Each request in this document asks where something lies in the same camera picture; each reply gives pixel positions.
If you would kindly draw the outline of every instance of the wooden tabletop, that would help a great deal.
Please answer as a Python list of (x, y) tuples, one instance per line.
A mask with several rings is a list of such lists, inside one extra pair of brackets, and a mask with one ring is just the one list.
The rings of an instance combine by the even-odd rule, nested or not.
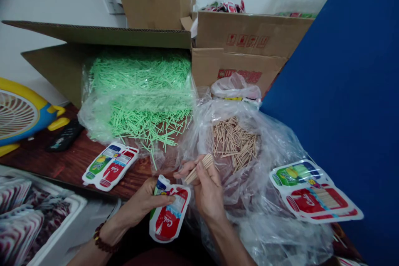
[[(78, 110), (75, 106), (69, 104), (66, 110), (63, 116), (77, 118)], [(0, 157), (0, 164), (82, 187), (83, 173), (105, 146), (91, 141), (84, 130), (68, 150), (59, 153), (46, 152), (45, 148), (61, 131), (62, 128), (52, 132), (44, 129), (35, 134), (34, 140), (22, 140), (18, 149)], [(108, 194), (128, 199), (151, 176), (149, 157), (139, 159)], [(94, 185), (86, 188), (97, 190)]]

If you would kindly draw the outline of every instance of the pile of green sticks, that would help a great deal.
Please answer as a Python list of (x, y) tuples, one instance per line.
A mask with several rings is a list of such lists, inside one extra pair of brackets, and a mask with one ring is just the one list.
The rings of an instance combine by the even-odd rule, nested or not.
[(184, 132), (191, 116), (189, 55), (156, 48), (105, 52), (94, 60), (90, 81), (90, 93), (98, 99), (92, 110), (96, 121), (106, 122), (112, 138), (139, 139), (158, 170), (154, 157), (161, 148), (158, 143), (165, 152), (167, 145), (176, 146), (174, 138)]

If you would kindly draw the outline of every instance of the open cardboard box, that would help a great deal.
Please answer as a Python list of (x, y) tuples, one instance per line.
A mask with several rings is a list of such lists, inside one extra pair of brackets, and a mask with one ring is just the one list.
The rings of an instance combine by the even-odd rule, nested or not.
[[(199, 11), (198, 35), (192, 49), (197, 86), (237, 72), (265, 94), (294, 53), (313, 19)], [(190, 30), (190, 17), (182, 18)]]
[(191, 49), (185, 30), (122, 29), (27, 21), (4, 24), (35, 31), (66, 42), (21, 55), (77, 108), (81, 107), (82, 68), (105, 45)]
[[(310, 19), (223, 12), (199, 12), (198, 18), (198, 47), (194, 48), (188, 30), (123, 29), (28, 21), (3, 23), (66, 42), (21, 55), (80, 108), (83, 64), (105, 45), (191, 49), (192, 73), (197, 86), (210, 86), (217, 79), (238, 72), (248, 83), (258, 85), (264, 94), (313, 22)], [(190, 17), (182, 19), (185, 28), (191, 28), (191, 23)], [(234, 43), (226, 43), (234, 34)], [(238, 39), (242, 35), (248, 38), (266, 36), (267, 41), (264, 47), (258, 47), (260, 38), (254, 44), (246, 39), (245, 47), (241, 47)]]

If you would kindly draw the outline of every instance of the yellow fan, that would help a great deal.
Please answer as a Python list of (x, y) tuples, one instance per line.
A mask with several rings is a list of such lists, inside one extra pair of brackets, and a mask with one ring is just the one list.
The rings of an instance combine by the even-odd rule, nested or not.
[(18, 148), (21, 139), (69, 123), (67, 118), (57, 119), (64, 112), (65, 108), (51, 105), (33, 90), (0, 78), (0, 157)]

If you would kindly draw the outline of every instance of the bundle of sticks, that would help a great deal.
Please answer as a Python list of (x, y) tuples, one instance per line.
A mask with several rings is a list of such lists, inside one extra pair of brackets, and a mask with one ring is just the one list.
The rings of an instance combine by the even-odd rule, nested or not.
[[(204, 165), (205, 169), (208, 169), (209, 166), (211, 166), (213, 164), (213, 157), (211, 154), (206, 154), (205, 157), (202, 159), (202, 164)], [(196, 178), (198, 178), (197, 176), (197, 171), (195, 170), (195, 168), (190, 172), (190, 174), (185, 178), (185, 182), (187, 184), (190, 184), (192, 181), (194, 181)]]
[(220, 121), (213, 127), (213, 155), (220, 158), (231, 156), (234, 171), (247, 166), (252, 158), (256, 159), (256, 134), (248, 133), (238, 125), (237, 118)]

